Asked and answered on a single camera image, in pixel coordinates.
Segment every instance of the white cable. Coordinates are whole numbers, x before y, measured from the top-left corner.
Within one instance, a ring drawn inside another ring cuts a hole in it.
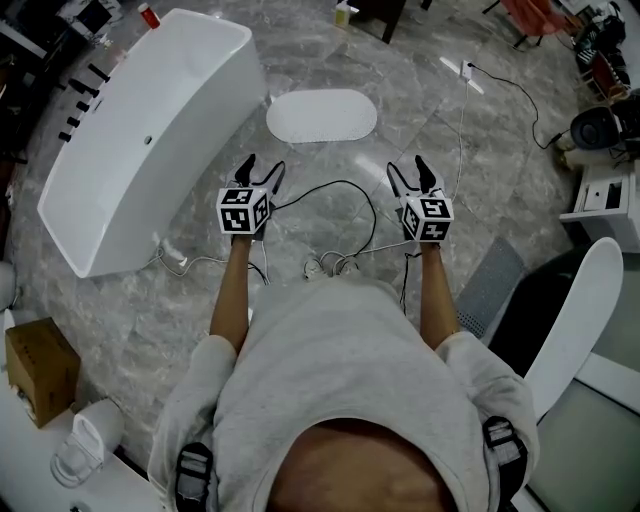
[[[458,186],[460,185],[460,177],[462,176],[462,121],[464,121],[464,109],[467,107],[467,103],[469,102],[469,82],[465,81],[464,86],[464,104],[462,105],[462,110],[460,111],[460,125],[458,126],[458,143],[460,144],[460,159],[458,163],[458,177],[456,178],[456,188],[453,191],[453,197],[451,198],[451,202],[453,203],[456,200],[456,196],[458,195]]]
[[[269,262],[267,261],[267,250],[264,248],[264,240],[262,240],[262,255],[264,256],[264,278],[267,284],[271,284],[269,279]]]
[[[336,260],[336,262],[333,264],[333,268],[331,270],[331,273],[333,275],[336,275],[336,272],[338,270],[338,265],[342,262],[344,262],[347,258],[351,258],[353,256],[355,256],[356,254],[359,256],[360,254],[370,254],[372,252],[377,252],[377,251],[382,251],[384,249],[391,249],[392,247],[400,247],[401,245],[406,245],[409,244],[411,242],[413,242],[414,240],[405,240],[404,242],[398,242],[397,244],[389,244],[389,245],[384,245],[382,247],[374,247],[373,249],[366,249],[364,251],[360,251],[360,253],[351,253],[351,254],[342,254],[339,253],[337,251],[327,251],[325,252],[322,257],[320,258],[320,264],[322,265],[322,260],[325,258],[325,256],[329,255],[329,254],[335,254],[336,256],[339,256],[339,258]]]
[[[191,270],[191,267],[193,266],[194,263],[198,262],[198,261],[213,261],[214,263],[222,263],[225,264],[227,263],[227,260],[218,260],[216,258],[211,258],[209,256],[198,256],[197,258],[194,258],[193,260],[191,260],[191,262],[187,265],[187,267],[184,269],[184,272],[176,272],[175,270],[171,269],[162,259],[162,256],[164,256],[164,250],[161,247],[158,247],[158,253],[156,255],[155,258],[149,260],[149,262],[142,267],[147,268],[149,265],[151,265],[154,261],[159,261],[162,266],[164,268],[166,268],[170,273],[172,273],[174,276],[176,277],[184,277],[185,275],[187,275],[187,272],[189,272],[189,270]]]

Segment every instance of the wall outlet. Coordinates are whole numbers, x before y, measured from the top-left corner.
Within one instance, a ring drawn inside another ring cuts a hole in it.
[[[472,68],[471,66],[469,66],[469,61],[463,60],[462,64],[460,64],[460,77],[465,82],[468,82],[469,80],[471,80],[471,71],[472,71]]]

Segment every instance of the gray mat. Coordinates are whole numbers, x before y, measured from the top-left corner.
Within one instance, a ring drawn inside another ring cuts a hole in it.
[[[524,272],[524,262],[515,249],[504,238],[496,237],[458,296],[460,325],[482,338]]]

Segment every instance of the wrist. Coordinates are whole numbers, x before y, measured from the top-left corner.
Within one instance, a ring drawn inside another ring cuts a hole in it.
[[[249,251],[253,242],[251,235],[235,235],[231,240],[231,249],[242,249]]]
[[[421,242],[420,252],[422,252],[422,259],[429,259],[440,256],[440,244]]]

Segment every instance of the black strap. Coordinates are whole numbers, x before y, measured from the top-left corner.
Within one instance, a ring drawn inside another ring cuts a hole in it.
[[[500,474],[498,511],[509,510],[511,499],[522,487],[529,452],[506,418],[491,416],[482,426],[485,442],[496,456]]]
[[[204,459],[204,468],[202,472],[192,470],[183,466],[183,461],[196,460],[202,463]],[[209,494],[209,482],[211,481],[211,468],[213,467],[213,454],[211,450],[202,443],[190,443],[180,451],[178,463],[176,464],[176,508],[178,512],[204,512]],[[202,481],[202,492],[197,497],[183,496],[178,491],[180,478],[182,475],[195,478]]]

